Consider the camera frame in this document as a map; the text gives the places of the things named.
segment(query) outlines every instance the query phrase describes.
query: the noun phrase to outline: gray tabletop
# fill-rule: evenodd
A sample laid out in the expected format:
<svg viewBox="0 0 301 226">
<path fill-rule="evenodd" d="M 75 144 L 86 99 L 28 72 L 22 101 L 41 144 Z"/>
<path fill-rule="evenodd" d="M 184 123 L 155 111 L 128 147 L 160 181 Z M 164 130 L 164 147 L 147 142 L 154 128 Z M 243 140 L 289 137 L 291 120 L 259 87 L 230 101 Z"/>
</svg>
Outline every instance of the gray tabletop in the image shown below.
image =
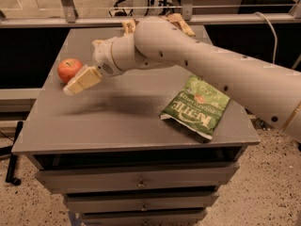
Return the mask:
<svg viewBox="0 0 301 226">
<path fill-rule="evenodd" d="M 210 41 L 202 26 L 194 30 L 200 40 Z M 245 110 L 233 101 L 216 127 L 213 140 L 208 143 L 203 143 L 201 136 L 175 121 L 161 121 L 160 112 L 190 75 L 178 66 L 130 71 L 105 78 L 76 96 L 65 95 L 64 84 L 56 73 L 58 62 L 76 57 L 91 65 L 93 40 L 122 35 L 121 28 L 71 30 L 24 123 L 14 153 L 87 153 L 259 143 Z"/>
</svg>

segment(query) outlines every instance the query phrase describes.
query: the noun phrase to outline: speckled floor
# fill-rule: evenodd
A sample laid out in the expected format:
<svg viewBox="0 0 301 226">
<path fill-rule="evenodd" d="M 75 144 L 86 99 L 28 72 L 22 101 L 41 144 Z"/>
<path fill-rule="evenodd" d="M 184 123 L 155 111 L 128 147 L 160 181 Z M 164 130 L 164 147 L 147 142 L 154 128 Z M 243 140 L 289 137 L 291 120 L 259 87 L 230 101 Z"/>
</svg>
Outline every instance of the speckled floor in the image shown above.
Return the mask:
<svg viewBox="0 0 301 226">
<path fill-rule="evenodd" d="M 195 226 L 301 225 L 301 152 L 294 141 L 275 130 L 258 133 L 261 144 L 247 148 L 239 160 L 241 167 L 219 188 L 220 197 Z M 2 136 L 0 142 L 10 144 Z M 8 160 L 2 159 L 0 225 L 71 225 L 62 197 L 51 195 L 35 180 L 37 170 L 27 158 L 18 160 L 20 186 L 5 183 Z"/>
</svg>

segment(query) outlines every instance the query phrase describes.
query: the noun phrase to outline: black cable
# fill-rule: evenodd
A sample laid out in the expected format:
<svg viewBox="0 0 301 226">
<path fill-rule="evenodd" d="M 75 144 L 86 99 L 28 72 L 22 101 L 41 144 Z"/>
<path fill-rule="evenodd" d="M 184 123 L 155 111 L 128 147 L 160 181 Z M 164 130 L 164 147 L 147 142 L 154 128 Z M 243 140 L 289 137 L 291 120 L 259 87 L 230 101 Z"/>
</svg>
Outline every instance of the black cable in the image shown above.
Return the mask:
<svg viewBox="0 0 301 226">
<path fill-rule="evenodd" d="M 13 141 L 12 138 L 8 137 L 7 135 L 5 135 L 2 131 L 0 131 L 0 134 L 2 134 L 3 137 L 6 137 L 7 139 L 10 139 L 11 141 Z"/>
</svg>

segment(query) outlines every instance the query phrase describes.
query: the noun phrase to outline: table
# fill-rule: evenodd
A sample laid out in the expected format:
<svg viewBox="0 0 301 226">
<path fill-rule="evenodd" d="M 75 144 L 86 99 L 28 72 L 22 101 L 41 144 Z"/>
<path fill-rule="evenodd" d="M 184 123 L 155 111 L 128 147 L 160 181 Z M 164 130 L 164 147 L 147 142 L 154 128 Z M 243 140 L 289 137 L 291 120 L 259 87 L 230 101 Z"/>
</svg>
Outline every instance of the table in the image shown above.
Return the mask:
<svg viewBox="0 0 301 226">
<path fill-rule="evenodd" d="M 204 27 L 193 29 L 210 42 Z M 62 194 L 85 223 L 201 220 L 259 137 L 233 101 L 207 143 L 175 121 L 161 121 L 160 112 L 190 75 L 178 66 L 127 72 L 66 96 L 58 62 L 77 57 L 90 64 L 93 40 L 122 35 L 119 27 L 71 30 L 13 153 L 25 154 L 39 169 L 36 179 Z"/>
</svg>

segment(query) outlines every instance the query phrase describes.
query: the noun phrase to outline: green bag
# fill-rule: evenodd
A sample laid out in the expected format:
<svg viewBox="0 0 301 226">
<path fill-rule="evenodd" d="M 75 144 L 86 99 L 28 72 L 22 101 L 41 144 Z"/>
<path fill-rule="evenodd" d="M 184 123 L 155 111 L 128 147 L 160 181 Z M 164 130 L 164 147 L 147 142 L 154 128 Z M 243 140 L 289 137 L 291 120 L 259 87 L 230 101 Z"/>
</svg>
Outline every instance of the green bag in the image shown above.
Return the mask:
<svg viewBox="0 0 301 226">
<path fill-rule="evenodd" d="M 174 119 L 212 139 L 230 98 L 195 75 L 160 114 L 161 120 Z"/>
</svg>

